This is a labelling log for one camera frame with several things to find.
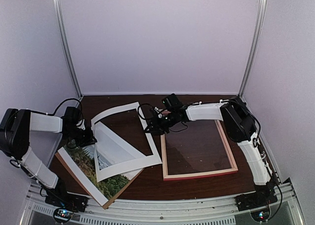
dark wooden surface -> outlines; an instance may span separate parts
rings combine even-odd
[[[136,101],[140,104],[147,102],[163,108],[161,102],[163,97],[165,96],[85,96],[82,101],[84,118],[90,120],[105,109]],[[183,103],[200,100],[217,102],[221,98],[229,98],[229,96],[179,96]],[[147,109],[144,109],[144,114],[149,116],[147,113]],[[103,123],[144,154],[149,155],[151,153],[135,111],[109,116]],[[155,136],[154,141],[160,153],[159,136]],[[193,199],[253,191],[252,173],[241,149],[231,140],[228,142],[239,169],[237,173],[209,178],[163,181],[162,165],[156,165],[145,168],[119,198],[140,200]],[[68,191],[86,194],[56,157],[54,157],[50,169],[65,181]]]

metal extrusion bar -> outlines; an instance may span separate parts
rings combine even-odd
[[[239,91],[239,96],[241,97],[243,97],[244,95],[244,91],[245,91],[245,88],[248,83],[248,79],[252,70],[252,65],[253,65],[255,55],[257,52],[258,41],[261,34],[264,18],[265,18],[266,7],[267,7],[267,0],[260,0],[259,6],[258,6],[257,19],[256,19],[256,26],[255,26],[254,35],[252,38],[252,46],[251,46],[250,54],[247,60],[246,70],[244,73],[242,85]]]
[[[74,88],[76,90],[77,96],[82,97],[82,93],[80,90],[78,79],[77,79],[75,71],[74,71],[74,66],[73,66],[73,62],[72,62],[72,58],[71,58],[71,54],[70,54],[70,50],[69,50],[69,44],[68,44],[67,37],[65,34],[61,3],[60,3],[60,0],[53,0],[53,2],[54,2],[57,20],[58,20],[58,24],[59,24],[59,30],[60,30],[60,34],[61,34],[61,38],[62,38],[63,52],[64,52],[67,66],[68,66],[68,69],[70,72],[70,77],[71,77],[72,83],[74,85]]]
[[[296,195],[291,183],[280,185],[283,192],[283,201],[291,201]],[[28,224],[32,211],[51,216],[55,209],[45,204],[44,198],[39,194],[40,186],[32,184],[27,195],[27,201],[23,205],[22,219]],[[280,192],[275,189],[277,197]],[[194,200],[170,200],[170,201],[144,201],[144,200],[115,200],[108,209],[101,208],[95,200],[88,196],[89,201],[85,213],[77,213],[73,218],[78,224],[125,224],[125,225],[202,225],[209,221],[224,221],[238,214],[249,211],[238,212],[236,195],[222,196],[217,198],[194,199]]]

white backdrop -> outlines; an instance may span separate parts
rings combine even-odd
[[[8,108],[51,113],[75,97],[52,0],[0,0],[0,119]],[[47,165],[57,134],[32,132],[31,147]],[[31,180],[0,152],[0,224],[18,224]]]
[[[259,0],[61,0],[83,94],[236,94]]]
[[[315,3],[268,0],[245,99],[307,224],[315,213]]]

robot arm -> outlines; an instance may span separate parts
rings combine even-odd
[[[162,100],[169,114],[163,110],[151,109],[153,117],[146,132],[152,134],[169,133],[169,128],[177,123],[197,120],[221,120],[224,122],[228,137],[236,142],[243,151],[253,175],[256,192],[236,198],[239,210],[253,209],[277,201],[274,193],[275,182],[271,175],[266,155],[258,149],[258,133],[255,117],[239,97],[221,100],[219,103],[193,103],[183,105],[175,94]]]
[[[67,193],[64,182],[42,163],[29,143],[31,130],[62,133],[63,138],[74,139],[79,147],[95,143],[91,128],[85,128],[83,119],[79,123],[80,116],[74,107],[68,107],[61,118],[28,109],[8,109],[0,123],[0,149],[12,158],[12,165],[22,168],[46,190],[46,203],[84,212],[87,198]]]

black cable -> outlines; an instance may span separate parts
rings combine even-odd
[[[67,99],[65,99],[64,101],[62,101],[62,102],[57,106],[57,108],[55,109],[55,111],[54,111],[53,113],[48,114],[48,116],[55,116],[55,114],[57,113],[58,109],[59,109],[65,102],[71,101],[71,100],[77,101],[77,102],[79,103],[79,105],[80,105],[80,110],[81,110],[81,112],[82,112],[82,103],[81,103],[80,100],[78,100],[77,98],[67,98]]]
[[[186,125],[185,123],[183,123],[183,122],[181,122],[182,123],[182,125],[184,125],[185,126],[185,128],[184,129],[180,129],[180,130],[171,130],[171,128],[169,129],[171,132],[181,132],[181,131],[184,131],[184,130],[187,130],[187,128],[188,128],[188,125]]]
[[[145,105],[148,105],[148,106],[151,107],[151,109],[154,109],[154,107],[153,107],[152,105],[150,105],[149,103],[142,103],[142,104],[140,104],[140,105],[138,106],[138,108],[137,108],[137,113],[138,113],[138,115],[139,115],[139,117],[140,117],[141,119],[146,120],[146,121],[149,121],[149,120],[152,119],[152,117],[151,117],[151,118],[145,118],[145,117],[141,116],[141,114],[139,113],[139,109],[140,109],[142,106],[145,106]]]
[[[274,213],[270,218],[268,218],[268,221],[270,221],[270,220],[278,213],[278,211],[280,210],[280,207],[281,207],[282,201],[283,201],[283,194],[282,194],[282,191],[281,191],[281,189],[280,189],[278,183],[276,182],[276,180],[275,180],[275,179],[273,178],[273,176],[271,175],[269,169],[268,169],[267,167],[266,167],[266,169],[267,169],[267,171],[268,171],[268,174],[269,174],[270,178],[271,178],[271,179],[274,181],[274,183],[276,184],[276,187],[278,188],[278,190],[279,190],[279,192],[280,192],[280,196],[281,196],[280,204],[279,204],[277,210],[275,211],[275,213]]]
[[[10,162],[10,164],[13,166],[13,167],[16,167],[16,168],[20,168],[20,164],[19,164],[19,162],[17,161],[17,160],[10,160],[9,161]]]
[[[40,196],[41,196],[41,197],[48,197],[47,195],[42,195],[43,189],[44,189],[44,188],[42,187],[42,188],[40,189],[40,191],[39,191]]]
[[[62,101],[58,106],[57,108],[55,109],[55,111],[53,113],[43,113],[43,112],[39,112],[39,111],[34,111],[34,110],[31,110],[32,113],[38,113],[38,114],[43,114],[43,115],[48,115],[48,116],[55,116],[55,114],[57,113],[58,109],[67,101],[71,101],[71,100],[74,100],[74,101],[77,101],[80,105],[80,115],[81,115],[81,118],[82,120],[84,119],[83,117],[83,108],[82,108],[82,103],[80,100],[78,100],[77,98],[67,98],[65,99],[64,101]]]

